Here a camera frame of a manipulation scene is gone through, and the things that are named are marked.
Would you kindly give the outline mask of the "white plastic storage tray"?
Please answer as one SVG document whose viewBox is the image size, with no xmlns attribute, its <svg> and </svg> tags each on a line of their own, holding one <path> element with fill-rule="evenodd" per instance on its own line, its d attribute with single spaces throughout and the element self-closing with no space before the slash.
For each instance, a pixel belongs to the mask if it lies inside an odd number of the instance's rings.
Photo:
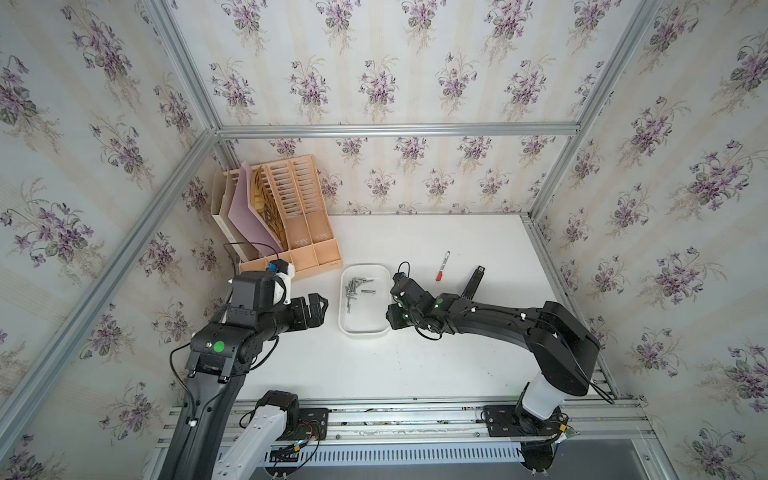
<svg viewBox="0 0 768 480">
<path fill-rule="evenodd" d="M 373 295 L 359 294 L 352 301 L 351 312 L 348 313 L 344 287 L 353 277 L 372 279 L 373 282 L 366 284 L 366 287 L 372 287 L 376 293 Z M 356 339 L 379 338 L 391 331 L 385 318 L 391 300 L 389 294 L 391 274 L 385 266 L 380 264 L 348 266 L 342 272 L 340 285 L 338 325 L 345 335 Z"/>
</svg>

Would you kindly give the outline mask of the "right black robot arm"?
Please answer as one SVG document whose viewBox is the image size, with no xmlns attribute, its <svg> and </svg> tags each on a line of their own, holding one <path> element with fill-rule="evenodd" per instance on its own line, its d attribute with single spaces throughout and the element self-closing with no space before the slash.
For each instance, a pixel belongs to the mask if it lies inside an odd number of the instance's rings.
<svg viewBox="0 0 768 480">
<path fill-rule="evenodd" d="M 477 335 L 527 348 L 539 367 L 520 399 L 520 408 L 530 417 L 547 420 L 566 398 L 589 393 L 600 343 L 557 302 L 513 308 L 456 294 L 435 297 L 404 273 L 393 276 L 390 295 L 386 319 L 394 330 L 414 328 L 433 341 L 444 335 Z"/>
</svg>

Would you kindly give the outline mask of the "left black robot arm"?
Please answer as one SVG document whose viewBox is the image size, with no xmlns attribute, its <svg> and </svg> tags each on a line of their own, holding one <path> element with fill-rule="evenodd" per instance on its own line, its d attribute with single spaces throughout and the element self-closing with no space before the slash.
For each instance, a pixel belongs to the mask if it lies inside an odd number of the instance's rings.
<svg viewBox="0 0 768 480">
<path fill-rule="evenodd" d="M 323 325 L 329 302 L 317 293 L 293 298 L 279 272 L 249 271 L 190 341 L 186 399 L 160 470 L 161 479 L 209 479 L 232 407 L 263 344 Z"/>
</svg>

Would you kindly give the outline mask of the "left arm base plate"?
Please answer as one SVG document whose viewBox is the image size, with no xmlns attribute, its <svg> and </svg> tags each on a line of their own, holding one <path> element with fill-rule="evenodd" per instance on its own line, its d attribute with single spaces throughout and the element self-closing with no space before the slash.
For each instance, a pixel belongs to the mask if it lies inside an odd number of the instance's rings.
<svg viewBox="0 0 768 480">
<path fill-rule="evenodd" d="M 300 408 L 294 418 L 289 418 L 277 441 L 325 440 L 329 414 L 328 408 Z"/>
</svg>

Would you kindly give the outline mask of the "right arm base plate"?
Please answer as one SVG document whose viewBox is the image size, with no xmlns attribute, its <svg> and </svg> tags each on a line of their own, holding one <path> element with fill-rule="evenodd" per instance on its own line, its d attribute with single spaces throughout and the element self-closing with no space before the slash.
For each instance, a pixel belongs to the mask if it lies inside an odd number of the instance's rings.
<svg viewBox="0 0 768 480">
<path fill-rule="evenodd" d="M 568 415 L 559 407 L 542 420 L 527 412 L 522 405 L 488 405 L 482 409 L 480 418 L 489 436 L 494 438 L 557 438 L 566 431 L 569 422 Z"/>
</svg>

